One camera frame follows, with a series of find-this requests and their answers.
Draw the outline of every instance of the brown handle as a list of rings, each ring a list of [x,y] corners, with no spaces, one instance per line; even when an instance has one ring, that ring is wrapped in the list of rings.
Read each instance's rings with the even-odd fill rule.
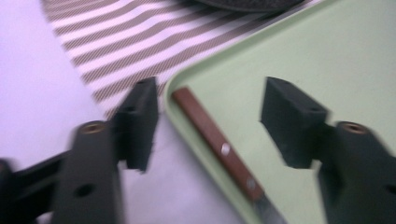
[[[182,88],[174,91],[172,97],[209,144],[237,186],[251,201],[259,200],[264,194],[259,182],[256,181],[246,165],[239,159],[230,142],[201,107],[192,92],[188,88]]]

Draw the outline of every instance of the table surface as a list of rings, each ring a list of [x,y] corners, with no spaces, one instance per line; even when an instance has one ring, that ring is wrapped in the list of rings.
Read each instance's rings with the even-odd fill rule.
[[[0,156],[20,170],[67,150],[79,124],[104,116],[40,2],[6,0],[2,9]],[[121,172],[127,223],[242,223],[165,115],[153,150],[146,174]]]

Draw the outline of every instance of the striped towel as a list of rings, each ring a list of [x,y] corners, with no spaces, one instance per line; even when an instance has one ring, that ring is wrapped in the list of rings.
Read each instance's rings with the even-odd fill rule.
[[[82,81],[109,118],[146,77],[178,70],[268,25],[268,15],[193,0],[42,0]]]

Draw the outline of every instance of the metal rivet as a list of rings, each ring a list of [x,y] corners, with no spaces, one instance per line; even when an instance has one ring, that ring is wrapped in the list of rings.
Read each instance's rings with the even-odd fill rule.
[[[255,189],[256,188],[256,181],[252,177],[247,179],[247,188],[248,189]]]
[[[99,133],[105,128],[105,125],[102,123],[94,123],[94,124],[87,124],[84,127],[82,127],[81,132],[82,133]]]
[[[367,130],[363,126],[360,126],[359,124],[345,123],[343,124],[343,128],[349,131],[350,133],[358,133],[358,134],[367,133]]]
[[[227,156],[230,153],[230,145],[228,145],[227,143],[224,143],[221,147],[221,154],[223,154],[224,156]]]

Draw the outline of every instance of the knife blade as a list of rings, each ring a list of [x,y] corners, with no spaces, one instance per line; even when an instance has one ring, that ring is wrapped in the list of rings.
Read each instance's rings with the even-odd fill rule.
[[[193,93],[187,88],[181,88],[172,93],[173,99],[185,113],[198,133],[205,139],[209,148],[215,154],[234,183],[253,203],[253,207],[262,223],[286,224],[287,221],[277,211],[254,175],[236,154],[230,141],[221,132],[218,125],[206,113]]]

